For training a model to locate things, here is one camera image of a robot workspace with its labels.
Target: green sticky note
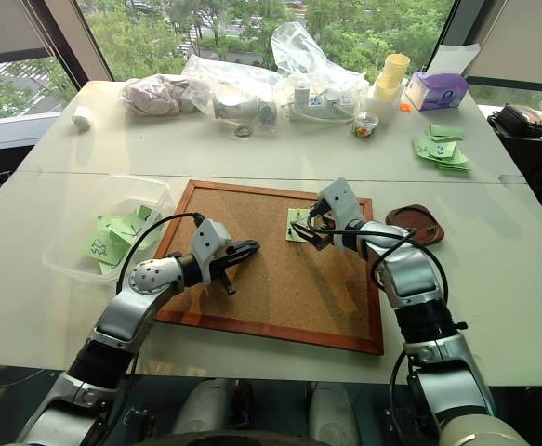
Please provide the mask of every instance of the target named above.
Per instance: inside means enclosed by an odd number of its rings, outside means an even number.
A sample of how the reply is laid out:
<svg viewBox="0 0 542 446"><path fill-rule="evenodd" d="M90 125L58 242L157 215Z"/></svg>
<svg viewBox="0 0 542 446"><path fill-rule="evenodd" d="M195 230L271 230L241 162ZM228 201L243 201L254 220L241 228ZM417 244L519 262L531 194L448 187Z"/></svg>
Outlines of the green sticky note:
<svg viewBox="0 0 542 446"><path fill-rule="evenodd" d="M465 129L452 125L430 124L430 135L433 137L464 138Z"/></svg>
<svg viewBox="0 0 542 446"><path fill-rule="evenodd" d="M110 230L110 225L115 220L121 220L121 219L122 219L121 216L99 216L97 218L97 227L100 230Z"/></svg>
<svg viewBox="0 0 542 446"><path fill-rule="evenodd" d="M457 170L461 172L468 172L470 167L463 164L444 164L444 163L434 163L434 167L441 170Z"/></svg>
<svg viewBox="0 0 542 446"><path fill-rule="evenodd" d="M469 160L459 148L455 148L453 156L449 158L438 158L438 161L443 164L463 164Z"/></svg>
<svg viewBox="0 0 542 446"><path fill-rule="evenodd" d="M126 254L126 249L116 244L107 230L96 230L86 241L82 252L99 262L117 265Z"/></svg>
<svg viewBox="0 0 542 446"><path fill-rule="evenodd" d="M438 161L438 158L430 154L433 142L427 138L413 138L413 150L416 155L426 160Z"/></svg>
<svg viewBox="0 0 542 446"><path fill-rule="evenodd" d="M139 251L143 251L151 246L153 243L157 242L161 237L161 229L163 226L158 226L147 235L139 245Z"/></svg>
<svg viewBox="0 0 542 446"><path fill-rule="evenodd" d="M430 133L430 130L426 130L426 135L430 137L430 139L434 142L440 142L440 141L448 141L450 139L458 139L457 137L435 137Z"/></svg>
<svg viewBox="0 0 542 446"><path fill-rule="evenodd" d="M118 243L126 242L131 245L139 236L144 220L136 214L128 214L119 220L114 220L109 227L112 238Z"/></svg>
<svg viewBox="0 0 542 446"><path fill-rule="evenodd" d="M101 269L101 275L110 274L118 265L120 262L116 263L115 265L110 265L105 262L99 262L99 268Z"/></svg>
<svg viewBox="0 0 542 446"><path fill-rule="evenodd" d="M310 209L287 209L287 224L285 228L285 239L288 242L301 242L307 243L308 241L302 239L297 235L295 230L291 227L291 223L300 223L307 226L308 214Z"/></svg>
<svg viewBox="0 0 542 446"><path fill-rule="evenodd" d="M436 158L450 158L455 153L456 142L432 142L429 147L431 156Z"/></svg>
<svg viewBox="0 0 542 446"><path fill-rule="evenodd" d="M140 205L139 211L137 212L137 215L141 220L146 220L151 215L152 209L147 206Z"/></svg>

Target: wooden frame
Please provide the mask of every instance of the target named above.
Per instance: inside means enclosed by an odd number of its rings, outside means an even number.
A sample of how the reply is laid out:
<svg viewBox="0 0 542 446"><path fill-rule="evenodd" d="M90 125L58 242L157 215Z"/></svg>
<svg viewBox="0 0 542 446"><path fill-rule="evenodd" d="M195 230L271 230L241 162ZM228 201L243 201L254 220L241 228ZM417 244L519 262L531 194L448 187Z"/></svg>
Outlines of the wooden frame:
<svg viewBox="0 0 542 446"><path fill-rule="evenodd" d="M258 195L268 195L274 197L296 198L304 200L315 200L317 195L309 192L299 192L293 190L277 190L268 188L258 188L250 186L241 186L235 184L223 184L210 181L189 180L188 185L178 203L176 213L186 212L191 197L198 189L210 190L225 190L241 193L252 193ZM360 199L360 206L364 217L368 220L372 219L372 202L370 199ZM169 224L163 240L156 252L156 257L161 258L168 253L169 246L178 231L180 221L172 220ZM214 330L231 331L248 335L262 335L278 339L285 339L297 342L303 342L314 345L321 345L333 348L343 348L376 355L382 355L384 352L382 342L382 326L380 319L380 304L378 290L372 283L369 276L369 266L366 269L367 273L367 305L368 305L368 327L369 338L354 337L343 334L332 334L325 332L317 332L311 330L303 330L269 323L261 323L256 321L238 321L230 318L223 318L214 315L194 314L190 317L190 313L182 311L169 310L162 308L156 320L179 323L182 325L196 326L201 328L209 328Z"/></svg>

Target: tissue box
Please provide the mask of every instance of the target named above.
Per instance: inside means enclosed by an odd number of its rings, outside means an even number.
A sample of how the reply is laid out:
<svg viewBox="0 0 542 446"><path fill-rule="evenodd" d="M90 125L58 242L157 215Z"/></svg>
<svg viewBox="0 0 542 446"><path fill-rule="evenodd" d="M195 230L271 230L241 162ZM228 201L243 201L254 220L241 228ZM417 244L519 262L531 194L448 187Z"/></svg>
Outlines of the tissue box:
<svg viewBox="0 0 542 446"><path fill-rule="evenodd" d="M469 90L460 74L414 72L405 94L419 111L458 107Z"/></svg>

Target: table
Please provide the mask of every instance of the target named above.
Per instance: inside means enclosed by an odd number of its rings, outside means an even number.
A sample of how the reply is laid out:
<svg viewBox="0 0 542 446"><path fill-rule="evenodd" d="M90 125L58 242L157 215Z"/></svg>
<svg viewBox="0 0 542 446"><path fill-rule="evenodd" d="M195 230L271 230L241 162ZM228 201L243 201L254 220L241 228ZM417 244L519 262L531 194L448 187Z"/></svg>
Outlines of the table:
<svg viewBox="0 0 542 446"><path fill-rule="evenodd" d="M470 95L458 109L398 112L370 140L353 138L350 125L282 120L274 135L256 132L236 141L230 127L200 113L137 117L117 99L121 87L89 82L19 171L489 183L497 183L500 175L521 174ZM93 111L91 131L79 134L71 126L76 105ZM443 173L415 157L411 138L425 136L429 122L465 127L466 137L458 144L471 159L470 174Z"/></svg>
<svg viewBox="0 0 542 446"><path fill-rule="evenodd" d="M104 174L20 171L0 190L0 364L67 368L113 296L51 272L41 252L58 223ZM177 202L187 177L159 177ZM328 182L216 178L316 192ZM446 230L433 247L450 282L450 308L489 385L542 386L542 209L528 186L468 182L355 181L383 220L423 203ZM141 350L141 374L386 383L402 338L381 297L385 355L156 324Z"/></svg>

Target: plastic bag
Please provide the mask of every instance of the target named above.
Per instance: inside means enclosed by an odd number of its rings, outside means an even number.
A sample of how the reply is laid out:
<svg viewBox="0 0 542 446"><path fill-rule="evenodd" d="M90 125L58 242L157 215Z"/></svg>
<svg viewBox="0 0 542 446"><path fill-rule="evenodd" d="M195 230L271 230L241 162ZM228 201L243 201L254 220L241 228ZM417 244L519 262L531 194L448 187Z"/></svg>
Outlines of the plastic bag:
<svg viewBox="0 0 542 446"><path fill-rule="evenodd" d="M192 55L182 75L191 79L182 98L202 113L238 125L277 125L276 72Z"/></svg>
<svg viewBox="0 0 542 446"><path fill-rule="evenodd" d="M143 116L192 112L192 103L182 98L189 84L189 80L183 76L155 74L128 81L122 88L120 98L133 112Z"/></svg>
<svg viewBox="0 0 542 446"><path fill-rule="evenodd" d="M365 72L350 72L330 61L304 27L281 25L272 34L272 54L283 80L277 103L291 120L350 122L365 101Z"/></svg>

